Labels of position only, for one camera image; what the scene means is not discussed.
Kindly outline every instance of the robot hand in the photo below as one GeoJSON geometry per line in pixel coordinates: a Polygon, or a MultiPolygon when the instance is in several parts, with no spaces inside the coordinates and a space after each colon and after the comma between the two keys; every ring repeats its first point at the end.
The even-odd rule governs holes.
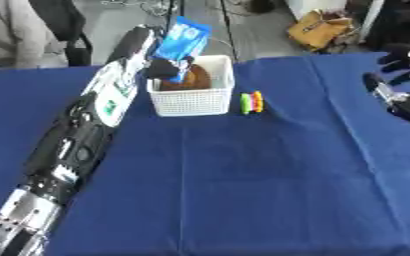
{"type": "Polygon", "coordinates": [[[168,79],[176,76],[180,69],[174,66],[169,60],[157,58],[152,60],[151,65],[146,69],[147,79],[168,79]]]}
{"type": "Polygon", "coordinates": [[[410,122],[410,93],[395,92],[382,78],[372,73],[364,74],[364,84],[368,92],[385,104],[387,111],[410,122]]]}
{"type": "Polygon", "coordinates": [[[391,73],[406,70],[404,74],[394,78],[390,85],[398,85],[410,81],[410,45],[392,44],[386,47],[389,54],[379,59],[379,64],[384,65],[382,71],[391,73]]]}

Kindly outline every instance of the plastic basket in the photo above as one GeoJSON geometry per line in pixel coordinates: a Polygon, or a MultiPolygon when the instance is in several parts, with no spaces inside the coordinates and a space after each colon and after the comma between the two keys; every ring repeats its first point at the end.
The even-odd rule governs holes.
{"type": "Polygon", "coordinates": [[[147,82],[147,91],[159,116],[204,116],[228,112],[235,87],[230,57],[225,55],[200,56],[194,63],[203,67],[210,74],[210,89],[159,91],[159,80],[147,82]]]}

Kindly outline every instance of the table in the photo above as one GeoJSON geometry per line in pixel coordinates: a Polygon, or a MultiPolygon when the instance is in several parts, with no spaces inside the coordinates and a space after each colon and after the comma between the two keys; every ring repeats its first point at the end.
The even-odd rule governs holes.
{"type": "MultiPolygon", "coordinates": [[[[237,64],[224,116],[159,118],[140,92],[47,255],[410,255],[410,123],[361,83],[378,56],[237,64]],[[241,116],[254,89],[268,111],[241,116]]],[[[0,206],[95,70],[0,73],[0,206]]]]}

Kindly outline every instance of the white cabinet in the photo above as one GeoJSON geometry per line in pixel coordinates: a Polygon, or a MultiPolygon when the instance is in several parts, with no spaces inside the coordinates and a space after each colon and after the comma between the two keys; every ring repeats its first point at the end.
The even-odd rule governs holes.
{"type": "Polygon", "coordinates": [[[345,9],[347,0],[285,0],[296,19],[314,9],[335,10],[345,9]]]}

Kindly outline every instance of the rainbow ring toy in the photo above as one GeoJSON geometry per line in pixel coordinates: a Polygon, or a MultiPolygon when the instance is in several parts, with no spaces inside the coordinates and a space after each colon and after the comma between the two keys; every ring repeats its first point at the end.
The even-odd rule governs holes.
{"type": "Polygon", "coordinates": [[[251,112],[261,113],[264,111],[264,99],[260,91],[252,94],[243,93],[241,95],[241,111],[244,115],[251,112]]]}

